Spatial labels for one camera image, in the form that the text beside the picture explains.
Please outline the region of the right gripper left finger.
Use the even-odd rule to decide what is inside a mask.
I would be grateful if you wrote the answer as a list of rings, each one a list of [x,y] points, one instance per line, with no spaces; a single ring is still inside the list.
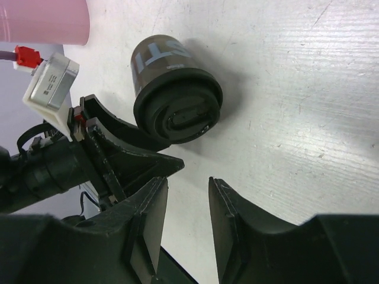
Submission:
[[[2,283],[150,283],[158,271],[168,181],[70,225],[51,215],[1,216]]]

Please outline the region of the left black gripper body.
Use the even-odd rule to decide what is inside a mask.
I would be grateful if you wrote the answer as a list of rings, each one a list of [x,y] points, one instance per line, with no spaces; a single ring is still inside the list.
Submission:
[[[50,124],[33,126],[17,140],[18,154],[1,148],[1,212],[13,213],[89,181],[89,137],[70,141]]]

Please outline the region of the grey paper coffee cup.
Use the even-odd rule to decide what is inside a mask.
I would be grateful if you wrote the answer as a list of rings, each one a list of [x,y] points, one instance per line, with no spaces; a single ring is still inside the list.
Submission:
[[[135,95],[167,72],[196,66],[191,53],[177,39],[163,34],[152,35],[141,41],[131,55]]]

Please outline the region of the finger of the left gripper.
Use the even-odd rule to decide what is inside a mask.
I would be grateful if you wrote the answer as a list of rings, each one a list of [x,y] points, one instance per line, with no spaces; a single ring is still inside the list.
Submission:
[[[116,202],[135,194],[155,177],[167,178],[184,168],[184,161],[135,147],[112,134],[97,118],[86,122],[86,149]]]
[[[171,145],[158,141],[139,127],[117,118],[100,103],[94,94],[81,97],[79,104],[83,108],[86,121],[97,118],[111,134],[126,143],[151,151],[161,151]]]

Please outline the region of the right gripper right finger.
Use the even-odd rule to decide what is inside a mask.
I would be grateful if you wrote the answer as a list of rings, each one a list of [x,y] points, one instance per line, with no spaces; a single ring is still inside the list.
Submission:
[[[377,283],[378,216],[319,214],[295,225],[208,182],[220,283]]]

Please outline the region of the black coffee cup lid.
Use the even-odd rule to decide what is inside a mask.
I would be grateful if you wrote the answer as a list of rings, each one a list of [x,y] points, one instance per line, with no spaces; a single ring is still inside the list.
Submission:
[[[159,75],[136,95],[137,126],[155,140],[183,144],[212,129],[220,119],[223,91],[216,78],[198,68]]]

